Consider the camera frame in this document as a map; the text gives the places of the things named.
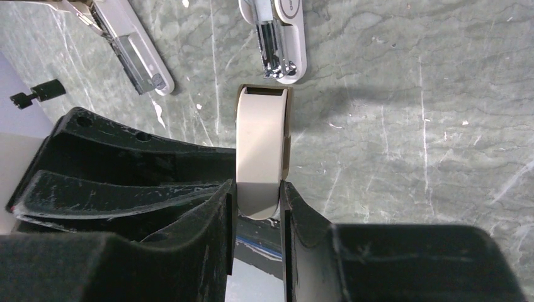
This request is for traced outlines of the beige brown small stapler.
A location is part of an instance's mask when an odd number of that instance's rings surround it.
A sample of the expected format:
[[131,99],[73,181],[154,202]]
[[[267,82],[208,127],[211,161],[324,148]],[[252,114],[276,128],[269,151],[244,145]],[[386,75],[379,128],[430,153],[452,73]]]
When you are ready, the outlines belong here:
[[236,101],[236,188],[241,213],[272,217],[289,170],[293,89],[243,84]]

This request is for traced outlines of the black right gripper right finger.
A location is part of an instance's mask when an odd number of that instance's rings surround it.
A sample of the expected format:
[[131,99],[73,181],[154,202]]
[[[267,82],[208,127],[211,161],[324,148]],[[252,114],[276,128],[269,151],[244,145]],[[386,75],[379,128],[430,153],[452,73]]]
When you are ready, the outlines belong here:
[[468,225],[333,223],[280,186],[287,301],[524,301],[495,240]]

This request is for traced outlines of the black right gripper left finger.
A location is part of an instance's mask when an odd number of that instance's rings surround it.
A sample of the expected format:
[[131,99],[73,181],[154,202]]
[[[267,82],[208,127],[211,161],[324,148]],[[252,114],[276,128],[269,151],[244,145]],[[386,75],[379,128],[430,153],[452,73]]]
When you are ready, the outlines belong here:
[[236,184],[133,242],[109,232],[1,237],[2,301],[223,301],[232,272]]

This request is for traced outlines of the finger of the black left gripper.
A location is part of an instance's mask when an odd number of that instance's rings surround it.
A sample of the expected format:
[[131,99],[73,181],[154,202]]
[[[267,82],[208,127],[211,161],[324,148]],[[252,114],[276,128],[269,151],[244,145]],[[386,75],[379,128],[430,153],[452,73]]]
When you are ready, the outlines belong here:
[[236,151],[159,137],[75,107],[39,144],[7,208],[38,171],[122,186],[217,182],[236,176]]
[[131,186],[38,171],[14,197],[12,234],[112,232],[131,241],[190,241],[225,228],[231,179]]

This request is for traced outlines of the long white stapler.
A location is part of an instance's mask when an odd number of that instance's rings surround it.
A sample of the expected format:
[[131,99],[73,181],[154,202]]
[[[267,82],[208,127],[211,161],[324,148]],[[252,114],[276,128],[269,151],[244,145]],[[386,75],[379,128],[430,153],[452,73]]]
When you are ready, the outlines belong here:
[[128,1],[45,1],[56,11],[72,13],[104,38],[139,95],[166,96],[175,83],[144,26]]

